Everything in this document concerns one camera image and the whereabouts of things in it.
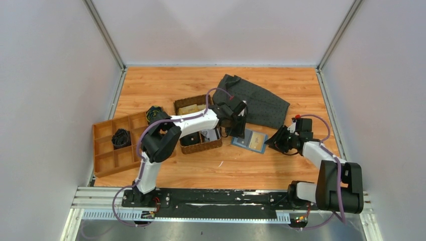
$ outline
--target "metal frame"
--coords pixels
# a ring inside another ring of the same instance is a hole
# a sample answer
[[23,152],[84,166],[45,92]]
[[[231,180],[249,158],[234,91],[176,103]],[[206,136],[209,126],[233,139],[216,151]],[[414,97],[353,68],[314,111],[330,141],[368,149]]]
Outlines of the metal frame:
[[[122,70],[122,74],[120,77],[120,80],[117,84],[117,89],[115,92],[115,95],[111,102],[111,108],[108,112],[107,118],[111,119],[113,118],[117,103],[120,97],[121,89],[123,87],[124,78],[127,73],[127,66],[124,64],[123,60],[121,59],[118,50],[116,49],[111,37],[109,36],[105,25],[103,24],[99,13],[97,12],[92,0],[83,0],[85,5],[87,6],[87,9],[89,10],[90,14],[93,17],[94,22],[96,23],[96,26],[98,27],[100,33],[102,34],[106,44],[108,45],[113,57],[115,58],[118,66]],[[356,14],[357,10],[359,9],[361,3],[363,0],[354,0],[353,4],[351,5],[348,13],[345,16],[345,19],[342,21],[339,29],[337,30],[333,40],[331,41],[329,47],[327,48],[326,52],[324,53],[324,56],[322,57],[320,63],[318,66],[292,66],[292,67],[315,67],[316,69],[316,75],[318,78],[319,85],[321,87],[321,91],[324,97],[324,102],[326,104],[327,112],[330,117],[330,122],[333,127],[336,142],[339,148],[339,152],[342,157],[347,159],[345,148],[342,143],[340,130],[341,127],[339,126],[339,123],[336,121],[336,114],[334,112],[334,108],[332,103],[329,100],[329,90],[327,88],[322,69],[324,68],[325,64],[327,63],[328,59],[332,55],[335,47],[339,43],[339,40],[341,39],[342,35],[344,34],[345,30],[347,29],[349,23],[353,19],[354,15]],[[158,65],[158,66],[180,66],[180,65]],[[250,65],[248,67],[271,67],[271,65]],[[90,184],[94,182],[93,175],[89,178],[89,186]],[[78,229],[80,226],[80,222],[83,219],[84,216],[84,210],[90,209],[90,210],[101,210],[101,209],[111,209],[112,206],[112,200],[113,195],[118,191],[118,188],[113,187],[78,187],[75,198],[73,200],[68,219],[66,221],[61,240],[75,240],[78,234]],[[119,195],[117,198],[117,203],[120,203],[122,199],[123,193]],[[371,201],[369,199],[368,193],[364,192],[364,210],[360,214],[360,219],[363,225],[364,233],[367,240],[383,240],[380,230],[377,225],[376,217],[371,205]],[[121,210],[126,211],[141,211],[145,210],[146,208],[122,208]],[[302,210],[286,210],[289,213],[297,213],[297,212],[304,212]]]

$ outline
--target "white backdrop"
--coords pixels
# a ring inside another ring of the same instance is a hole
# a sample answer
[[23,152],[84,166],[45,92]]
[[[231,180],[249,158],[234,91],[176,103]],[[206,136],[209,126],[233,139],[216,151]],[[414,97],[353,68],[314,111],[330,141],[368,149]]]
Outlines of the white backdrop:
[[424,240],[424,1],[364,1],[325,66],[349,158],[384,240]]
[[126,64],[317,65],[353,0],[94,0]]
[[0,12],[0,239],[59,240],[120,70],[82,1]]

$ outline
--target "gray towel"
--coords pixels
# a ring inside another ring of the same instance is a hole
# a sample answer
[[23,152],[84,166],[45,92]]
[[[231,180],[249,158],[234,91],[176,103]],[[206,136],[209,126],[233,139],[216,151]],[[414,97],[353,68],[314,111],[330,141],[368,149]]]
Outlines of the gray towel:
[[[250,83],[238,76],[225,75],[218,85],[231,95],[247,102],[247,122],[279,129],[284,124],[290,104],[272,92]],[[228,96],[222,91],[216,91],[213,102],[225,102]]]

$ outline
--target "wooden table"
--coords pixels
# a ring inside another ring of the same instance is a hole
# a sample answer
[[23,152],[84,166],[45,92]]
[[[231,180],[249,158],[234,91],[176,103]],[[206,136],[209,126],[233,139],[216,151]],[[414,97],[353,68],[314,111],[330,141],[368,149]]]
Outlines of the wooden table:
[[[313,68],[131,67],[114,117],[146,111],[152,105],[163,106],[171,114],[173,101],[205,94],[217,87],[225,74],[240,76],[288,101],[286,125],[291,123],[291,117],[304,113],[317,114],[329,121]],[[247,127],[268,136],[276,132],[252,124]],[[313,132],[318,139],[327,135],[324,124],[316,119]],[[271,148],[258,154],[230,143],[231,138],[224,138],[220,148],[189,155],[182,154],[178,144],[177,155],[162,164],[157,187],[287,189],[293,180],[316,182],[318,169],[302,156],[285,156]],[[325,144],[338,153],[333,133]],[[95,186],[129,185],[137,173],[135,168],[98,178]]]

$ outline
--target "white panel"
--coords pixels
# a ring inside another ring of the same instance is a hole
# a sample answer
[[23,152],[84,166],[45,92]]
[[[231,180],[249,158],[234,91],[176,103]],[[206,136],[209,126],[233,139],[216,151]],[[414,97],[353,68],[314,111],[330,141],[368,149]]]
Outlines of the white panel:
[[94,0],[126,64],[319,64],[353,0]]
[[324,69],[384,240],[424,240],[425,1],[364,1]]
[[59,240],[120,71],[82,1],[0,11],[1,240]]

